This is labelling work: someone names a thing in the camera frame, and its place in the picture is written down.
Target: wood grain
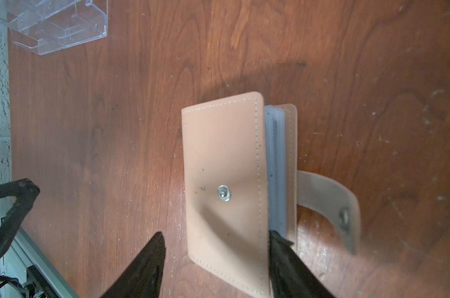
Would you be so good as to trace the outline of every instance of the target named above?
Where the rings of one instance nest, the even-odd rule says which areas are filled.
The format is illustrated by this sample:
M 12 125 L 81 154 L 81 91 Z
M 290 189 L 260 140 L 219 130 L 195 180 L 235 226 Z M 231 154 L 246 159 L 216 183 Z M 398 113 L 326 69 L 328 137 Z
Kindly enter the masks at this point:
M 107 38 L 9 45 L 24 228 L 80 297 L 158 230 L 162 297 L 245 297 L 186 254 L 180 109 L 259 91 L 298 108 L 298 170 L 359 198 L 358 256 L 299 208 L 299 255 L 336 297 L 450 297 L 450 0 L 109 1 Z

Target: clear acrylic organizer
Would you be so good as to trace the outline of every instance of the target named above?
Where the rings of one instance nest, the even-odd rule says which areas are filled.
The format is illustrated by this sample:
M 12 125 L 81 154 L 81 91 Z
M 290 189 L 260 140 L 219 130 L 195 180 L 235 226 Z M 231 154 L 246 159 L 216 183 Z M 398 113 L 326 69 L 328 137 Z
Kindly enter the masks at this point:
M 107 0 L 0 0 L 11 40 L 39 55 L 107 36 Z

